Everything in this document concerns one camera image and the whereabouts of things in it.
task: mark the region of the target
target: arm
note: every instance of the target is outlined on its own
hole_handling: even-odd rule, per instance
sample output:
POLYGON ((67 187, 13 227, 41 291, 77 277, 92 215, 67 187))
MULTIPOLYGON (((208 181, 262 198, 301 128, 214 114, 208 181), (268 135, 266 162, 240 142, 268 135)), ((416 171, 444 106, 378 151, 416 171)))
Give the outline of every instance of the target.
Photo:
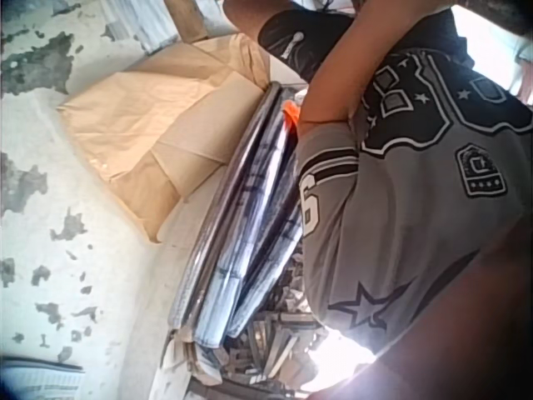
POLYGON ((530 217, 480 254, 373 365, 310 399, 514 398, 502 397, 512 388, 530 398, 516 385, 528 373, 530 217))
POLYGON ((323 123, 345 122, 391 48, 420 19, 447 0, 369 0, 331 50, 309 86, 298 134, 323 123))

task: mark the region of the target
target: printed number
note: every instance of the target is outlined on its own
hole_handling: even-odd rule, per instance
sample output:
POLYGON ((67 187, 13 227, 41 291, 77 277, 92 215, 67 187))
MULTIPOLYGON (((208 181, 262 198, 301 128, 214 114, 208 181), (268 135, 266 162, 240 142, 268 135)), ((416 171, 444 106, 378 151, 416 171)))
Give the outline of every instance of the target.
POLYGON ((318 197, 306 195, 306 191, 315 187, 315 177, 307 175, 300 182, 301 215, 303 219, 303 236, 312 233, 318 225, 318 197))

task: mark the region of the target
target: wooden piece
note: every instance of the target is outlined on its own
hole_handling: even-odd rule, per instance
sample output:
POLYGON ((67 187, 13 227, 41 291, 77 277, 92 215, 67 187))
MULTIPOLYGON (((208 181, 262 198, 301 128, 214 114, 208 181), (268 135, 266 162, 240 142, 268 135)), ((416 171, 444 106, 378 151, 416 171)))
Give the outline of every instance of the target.
POLYGON ((168 12, 185 43, 207 39, 203 16, 195 0, 165 0, 168 12))

